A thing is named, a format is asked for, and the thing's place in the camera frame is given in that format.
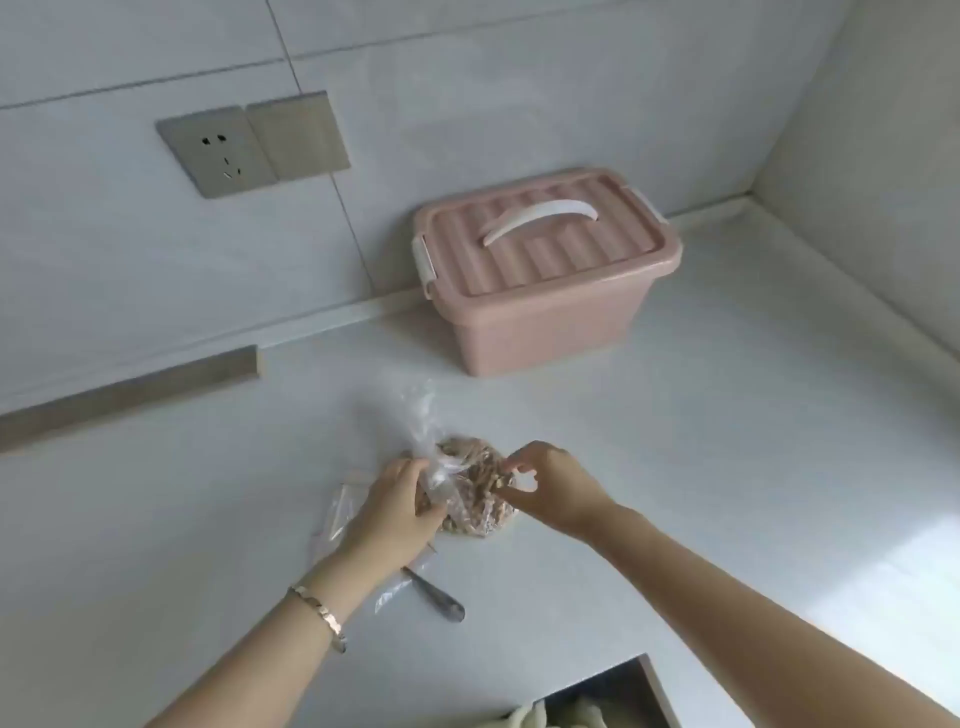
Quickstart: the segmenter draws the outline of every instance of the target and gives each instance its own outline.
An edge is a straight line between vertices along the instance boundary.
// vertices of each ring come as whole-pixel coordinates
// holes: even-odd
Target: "bracelet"
[[[299,596],[304,602],[306,602],[307,606],[320,615],[320,619],[326,622],[326,626],[328,626],[333,632],[333,640],[331,642],[333,648],[340,654],[346,652],[347,638],[344,636],[344,628],[340,626],[340,622],[337,621],[337,618],[330,614],[330,610],[324,607],[323,604],[320,603],[319,599],[306,591],[301,584],[290,587],[290,593]]]

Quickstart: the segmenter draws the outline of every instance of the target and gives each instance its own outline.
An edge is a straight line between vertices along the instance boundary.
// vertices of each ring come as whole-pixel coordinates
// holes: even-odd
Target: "storage box lid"
[[[450,198],[414,221],[427,298],[458,324],[516,315],[605,281],[664,276],[680,240],[616,173],[580,169]]]

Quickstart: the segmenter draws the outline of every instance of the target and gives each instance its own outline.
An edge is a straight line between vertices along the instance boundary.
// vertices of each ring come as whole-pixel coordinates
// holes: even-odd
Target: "pink plastic storage box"
[[[432,203],[414,229],[423,292],[456,328],[475,376],[617,341],[682,249],[646,198],[607,169]]]

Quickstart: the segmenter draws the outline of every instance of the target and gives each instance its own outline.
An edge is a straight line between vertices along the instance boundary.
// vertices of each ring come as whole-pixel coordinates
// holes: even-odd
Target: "spoon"
[[[440,611],[444,617],[450,621],[463,621],[467,616],[467,610],[464,605],[454,599],[446,592],[437,589],[433,584],[424,579],[414,570],[403,567],[403,573],[414,580],[414,584],[420,587],[420,590],[431,601],[431,603]]]

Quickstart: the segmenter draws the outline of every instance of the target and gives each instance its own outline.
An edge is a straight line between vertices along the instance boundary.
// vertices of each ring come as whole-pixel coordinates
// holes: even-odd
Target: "wall switch plate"
[[[325,92],[247,107],[247,117],[282,180],[349,169],[350,160]]]
[[[225,197],[276,182],[240,107],[163,119],[156,122],[156,130],[204,197]]]

